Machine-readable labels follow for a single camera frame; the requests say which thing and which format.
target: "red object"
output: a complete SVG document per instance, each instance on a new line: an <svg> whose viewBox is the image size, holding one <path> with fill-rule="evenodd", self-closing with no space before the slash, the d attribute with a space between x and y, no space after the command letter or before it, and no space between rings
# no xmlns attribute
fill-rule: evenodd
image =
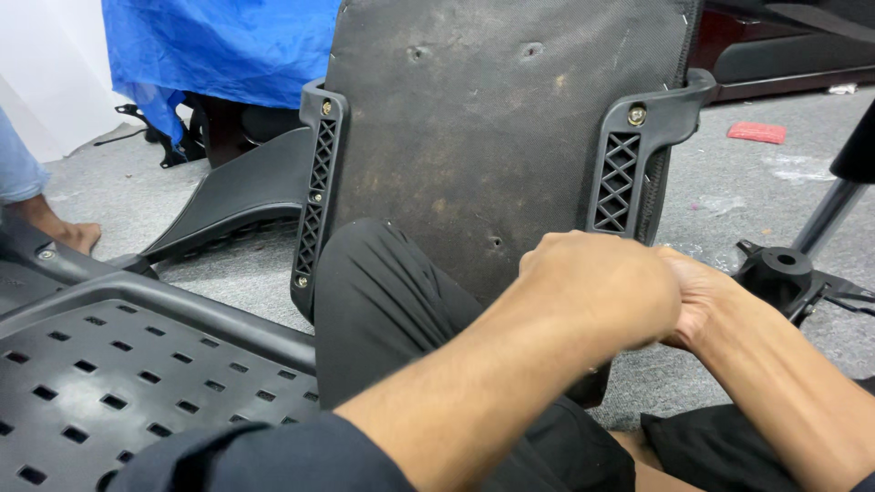
<svg viewBox="0 0 875 492"><path fill-rule="evenodd" d="M783 144L787 136L787 127L777 124L738 122L732 125L726 136L768 144Z"/></svg>

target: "screw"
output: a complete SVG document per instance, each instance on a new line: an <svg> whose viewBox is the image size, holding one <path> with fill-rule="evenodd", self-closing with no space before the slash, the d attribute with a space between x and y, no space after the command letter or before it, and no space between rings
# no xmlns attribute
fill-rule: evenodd
<svg viewBox="0 0 875 492"><path fill-rule="evenodd" d="M644 108L641 106L635 106L629 110L629 124L632 126L641 126L647 115L648 113Z"/></svg>

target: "blue tarp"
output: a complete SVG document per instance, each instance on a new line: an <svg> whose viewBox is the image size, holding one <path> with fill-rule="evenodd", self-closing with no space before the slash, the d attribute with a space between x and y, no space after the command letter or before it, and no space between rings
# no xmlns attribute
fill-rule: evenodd
<svg viewBox="0 0 875 492"><path fill-rule="evenodd" d="M176 144L179 91L297 109L340 0L103 0L113 89Z"/></svg>

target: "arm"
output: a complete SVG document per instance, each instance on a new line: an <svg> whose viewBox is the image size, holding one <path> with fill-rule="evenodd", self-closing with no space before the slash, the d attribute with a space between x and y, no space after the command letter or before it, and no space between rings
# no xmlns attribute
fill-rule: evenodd
<svg viewBox="0 0 875 492"><path fill-rule="evenodd" d="M548 235L462 334L335 412L417 490L470 488L588 368L669 333L679 308L676 280L652 250Z"/></svg>
<svg viewBox="0 0 875 492"><path fill-rule="evenodd" d="M675 343L695 354L808 490L851 490L875 471L875 397L780 313L672 250L681 281Z"/></svg>

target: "forearm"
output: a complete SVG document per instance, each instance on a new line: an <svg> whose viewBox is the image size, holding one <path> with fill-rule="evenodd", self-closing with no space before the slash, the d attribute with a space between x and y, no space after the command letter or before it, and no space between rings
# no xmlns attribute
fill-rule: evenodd
<svg viewBox="0 0 875 492"><path fill-rule="evenodd" d="M503 296L449 344L336 410L418 490L472 486L569 385L622 348L619 337L517 301Z"/></svg>
<svg viewBox="0 0 875 492"><path fill-rule="evenodd" d="M875 397L752 297L736 292L690 348L804 488L846 492L875 471Z"/></svg>

